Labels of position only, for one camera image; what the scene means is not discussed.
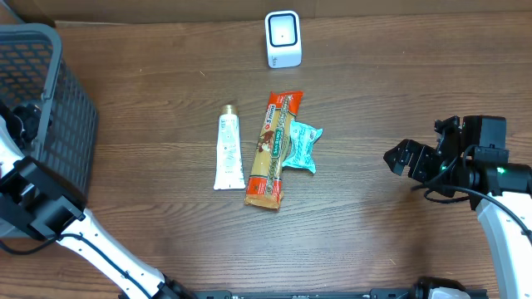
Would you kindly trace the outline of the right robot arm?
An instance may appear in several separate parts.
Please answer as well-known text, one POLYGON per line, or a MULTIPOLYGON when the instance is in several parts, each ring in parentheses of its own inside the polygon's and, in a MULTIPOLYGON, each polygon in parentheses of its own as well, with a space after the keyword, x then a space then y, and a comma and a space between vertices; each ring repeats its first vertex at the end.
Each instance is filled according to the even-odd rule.
POLYGON ((402 140, 383 159, 397 175, 407 172, 425 199, 468 202, 488 240, 500 296, 531 296, 531 168, 513 164, 499 116, 436 120, 436 147, 402 140))

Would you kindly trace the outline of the orange spaghetti packet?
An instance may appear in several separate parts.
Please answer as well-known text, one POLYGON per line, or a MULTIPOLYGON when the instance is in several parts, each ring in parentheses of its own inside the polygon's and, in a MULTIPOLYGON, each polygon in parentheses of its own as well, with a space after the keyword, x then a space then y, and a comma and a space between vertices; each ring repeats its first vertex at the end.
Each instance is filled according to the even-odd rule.
POLYGON ((270 93, 244 197, 246 205, 280 208, 282 162, 290 149, 291 122, 297 117, 303 95, 302 91, 270 93))

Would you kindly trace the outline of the white tube gold cap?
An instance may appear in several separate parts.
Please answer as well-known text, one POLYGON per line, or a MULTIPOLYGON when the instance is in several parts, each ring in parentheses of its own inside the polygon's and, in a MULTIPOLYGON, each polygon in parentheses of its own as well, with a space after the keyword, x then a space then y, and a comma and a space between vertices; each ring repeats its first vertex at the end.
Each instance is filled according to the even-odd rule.
POLYGON ((234 105, 221 108, 216 146, 214 190, 244 189, 238 110, 234 105))

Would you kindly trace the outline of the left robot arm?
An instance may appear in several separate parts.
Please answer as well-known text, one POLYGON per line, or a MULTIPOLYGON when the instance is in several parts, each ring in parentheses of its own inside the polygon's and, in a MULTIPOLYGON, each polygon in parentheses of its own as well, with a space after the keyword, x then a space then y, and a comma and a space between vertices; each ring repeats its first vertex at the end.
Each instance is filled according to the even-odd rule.
POLYGON ((24 127, 1 107, 1 219, 40 246, 58 243, 112 280, 123 298, 191 298, 193 293, 142 262, 116 241, 87 208, 84 196, 63 177, 19 149, 24 127))

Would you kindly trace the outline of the teal snack packet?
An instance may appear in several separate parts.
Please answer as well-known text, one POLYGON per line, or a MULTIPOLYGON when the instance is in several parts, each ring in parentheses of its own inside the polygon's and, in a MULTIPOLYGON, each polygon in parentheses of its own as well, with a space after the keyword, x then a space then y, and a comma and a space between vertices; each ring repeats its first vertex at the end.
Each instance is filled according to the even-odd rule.
POLYGON ((291 149, 282 162, 282 166, 306 169, 315 174, 316 164, 313 160, 313 146, 322 134, 323 129, 316 129, 311 125, 292 120, 290 125, 291 149))

